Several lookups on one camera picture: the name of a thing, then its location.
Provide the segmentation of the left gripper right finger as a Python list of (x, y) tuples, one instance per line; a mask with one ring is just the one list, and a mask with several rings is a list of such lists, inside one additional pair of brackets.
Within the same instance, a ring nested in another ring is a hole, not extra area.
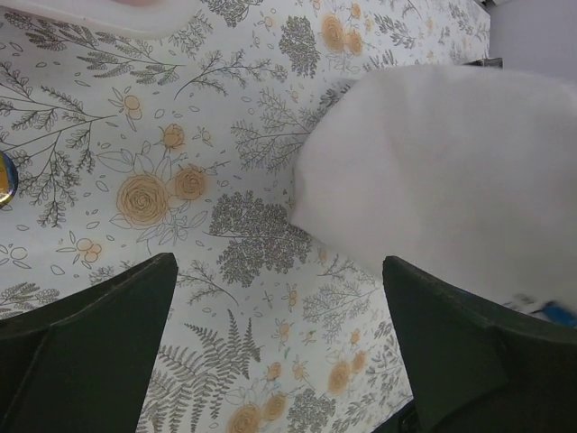
[(389, 256), (382, 277), (412, 400), (384, 432), (574, 432), (576, 330)]

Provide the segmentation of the small round brooch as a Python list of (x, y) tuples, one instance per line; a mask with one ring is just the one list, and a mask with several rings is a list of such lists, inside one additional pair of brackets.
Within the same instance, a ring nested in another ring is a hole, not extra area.
[(0, 207), (5, 207), (16, 195), (19, 178), (12, 159), (0, 152)]

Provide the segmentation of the white t-shirt with flower print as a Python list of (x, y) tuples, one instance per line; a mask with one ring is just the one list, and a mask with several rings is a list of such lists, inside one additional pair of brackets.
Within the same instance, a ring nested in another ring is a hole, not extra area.
[(397, 256), (489, 299), (576, 304), (576, 86), (470, 66), (375, 70), (308, 136), (294, 226), (379, 274)]

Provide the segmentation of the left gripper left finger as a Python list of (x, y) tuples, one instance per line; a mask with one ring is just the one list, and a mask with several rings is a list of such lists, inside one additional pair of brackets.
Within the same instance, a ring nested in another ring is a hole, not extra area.
[(160, 253), (1, 322), (3, 432), (134, 432), (178, 276)]

